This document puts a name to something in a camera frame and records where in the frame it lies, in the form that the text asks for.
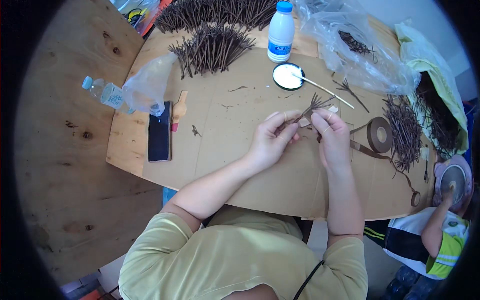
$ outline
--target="bottle label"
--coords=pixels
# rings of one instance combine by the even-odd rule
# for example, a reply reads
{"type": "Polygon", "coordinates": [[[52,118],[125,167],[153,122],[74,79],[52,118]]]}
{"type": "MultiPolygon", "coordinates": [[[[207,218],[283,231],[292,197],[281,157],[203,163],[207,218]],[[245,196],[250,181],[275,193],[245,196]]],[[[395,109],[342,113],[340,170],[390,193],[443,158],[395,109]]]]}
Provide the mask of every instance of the bottle label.
{"type": "Polygon", "coordinates": [[[121,97],[122,90],[118,86],[112,84],[113,88],[110,96],[104,104],[113,107],[114,109],[120,109],[123,104],[123,98],[121,97]]]}
{"type": "Polygon", "coordinates": [[[292,49],[291,44],[290,46],[278,46],[268,41],[268,50],[270,50],[270,52],[272,52],[275,55],[287,55],[290,53],[291,49],[292,49]]]}

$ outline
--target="yellow t-shirt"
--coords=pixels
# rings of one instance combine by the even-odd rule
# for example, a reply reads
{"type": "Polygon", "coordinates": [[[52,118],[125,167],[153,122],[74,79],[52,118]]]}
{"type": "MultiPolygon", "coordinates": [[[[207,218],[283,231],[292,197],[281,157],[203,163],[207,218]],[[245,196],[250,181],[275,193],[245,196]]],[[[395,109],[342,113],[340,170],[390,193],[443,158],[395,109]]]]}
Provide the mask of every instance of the yellow t-shirt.
{"type": "MultiPolygon", "coordinates": [[[[300,299],[365,299],[363,250],[357,238],[328,248],[300,299]]],[[[280,300],[290,300],[318,263],[291,217],[226,205],[207,228],[192,233],[179,216],[160,213],[125,257],[120,294],[210,300],[266,284],[280,300]]]]}

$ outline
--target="brown twig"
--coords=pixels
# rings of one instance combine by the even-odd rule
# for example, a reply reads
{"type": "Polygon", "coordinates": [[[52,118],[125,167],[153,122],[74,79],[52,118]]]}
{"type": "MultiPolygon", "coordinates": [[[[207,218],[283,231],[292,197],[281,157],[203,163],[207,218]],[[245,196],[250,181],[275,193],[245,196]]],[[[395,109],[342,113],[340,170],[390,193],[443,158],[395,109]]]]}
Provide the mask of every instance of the brown twig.
{"type": "Polygon", "coordinates": [[[197,130],[197,128],[195,127],[195,125],[192,125],[192,127],[193,127],[193,130],[192,130],[193,136],[197,136],[197,134],[198,134],[200,137],[202,137],[202,135],[198,132],[198,130],[197,130]]]}
{"type": "Polygon", "coordinates": [[[278,0],[177,0],[168,5],[155,20],[163,33],[186,29],[202,23],[239,24],[247,31],[261,31],[270,23],[278,0]]]}
{"type": "Polygon", "coordinates": [[[335,96],[332,96],[328,100],[322,102],[322,101],[320,101],[320,99],[322,99],[322,97],[319,97],[317,95],[317,93],[313,94],[312,100],[310,102],[310,106],[302,113],[302,115],[300,115],[300,117],[298,117],[294,120],[287,120],[282,125],[280,125],[280,127],[278,127],[278,131],[281,132],[282,130],[284,130],[287,127],[287,125],[290,125],[290,124],[293,124],[293,123],[298,123],[303,117],[309,115],[309,113],[311,113],[312,111],[314,111],[316,109],[325,108],[325,107],[330,106],[331,104],[326,104],[326,103],[328,101],[334,99],[334,98],[335,98],[335,96]]]}
{"type": "Polygon", "coordinates": [[[348,81],[347,79],[345,78],[345,80],[342,82],[342,84],[339,84],[338,82],[336,82],[335,80],[332,80],[334,83],[336,83],[337,85],[341,86],[342,88],[337,88],[337,90],[340,90],[340,91],[347,91],[349,92],[358,102],[360,102],[360,104],[363,106],[363,108],[368,112],[370,113],[370,111],[368,110],[368,108],[365,106],[365,104],[363,102],[360,101],[360,99],[357,97],[357,95],[355,95],[355,93],[350,89],[350,87],[348,86],[348,81]]]}
{"type": "Polygon", "coordinates": [[[398,168],[401,172],[409,172],[410,165],[420,160],[422,130],[408,100],[404,96],[397,96],[397,98],[398,104],[395,103],[394,96],[388,95],[388,100],[384,100],[387,109],[383,108],[384,115],[388,118],[392,128],[391,161],[397,154],[396,169],[398,168]]]}
{"type": "Polygon", "coordinates": [[[421,73],[421,81],[417,88],[417,102],[414,108],[419,113],[425,114],[421,126],[427,126],[431,131],[431,137],[438,141],[435,148],[439,155],[445,159],[450,158],[451,154],[458,150],[457,140],[460,127],[443,99],[438,96],[427,72],[421,73]]]}
{"type": "Polygon", "coordinates": [[[254,40],[248,38],[241,28],[203,23],[193,30],[191,40],[184,38],[182,44],[177,42],[176,46],[170,45],[168,49],[178,56],[183,79],[185,71],[190,77],[198,73],[203,75],[206,71],[212,74],[219,70],[228,71],[228,66],[233,61],[245,50],[255,46],[254,40]]]}
{"type": "Polygon", "coordinates": [[[340,38],[345,42],[345,44],[347,44],[348,48],[350,48],[350,51],[363,54],[364,56],[365,54],[372,54],[373,63],[378,63],[378,59],[375,57],[376,51],[373,50],[373,46],[370,50],[367,45],[354,39],[353,36],[348,32],[338,31],[338,34],[340,34],[340,38]]]}

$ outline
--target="hand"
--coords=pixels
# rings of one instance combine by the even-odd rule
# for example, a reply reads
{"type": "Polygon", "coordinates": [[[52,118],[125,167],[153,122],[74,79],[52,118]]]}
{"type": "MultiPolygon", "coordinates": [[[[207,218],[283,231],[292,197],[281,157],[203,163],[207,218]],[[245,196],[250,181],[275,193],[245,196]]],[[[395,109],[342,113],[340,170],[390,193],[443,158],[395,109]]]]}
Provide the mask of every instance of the hand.
{"type": "Polygon", "coordinates": [[[288,125],[282,132],[278,131],[285,121],[300,115],[299,110],[276,112],[258,125],[250,150],[243,158],[255,173],[273,166],[281,158],[287,144],[300,139],[297,123],[288,125]]]}
{"type": "Polygon", "coordinates": [[[314,110],[312,124],[322,135],[320,142],[320,160],[327,171],[342,171],[350,167],[350,130],[335,113],[326,110],[314,110]]]}
{"type": "Polygon", "coordinates": [[[448,208],[452,207],[453,205],[453,191],[444,192],[442,194],[442,204],[446,205],[448,208]]]}

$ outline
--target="smartphone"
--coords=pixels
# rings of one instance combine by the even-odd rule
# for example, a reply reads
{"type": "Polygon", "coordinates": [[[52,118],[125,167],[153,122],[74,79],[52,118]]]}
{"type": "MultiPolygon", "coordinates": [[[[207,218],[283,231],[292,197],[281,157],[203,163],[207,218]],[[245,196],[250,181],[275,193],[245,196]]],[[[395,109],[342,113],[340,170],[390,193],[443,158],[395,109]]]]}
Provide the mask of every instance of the smartphone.
{"type": "Polygon", "coordinates": [[[171,161],[171,115],[172,103],[165,102],[165,110],[160,117],[150,115],[148,122],[147,159],[154,163],[171,161]]]}

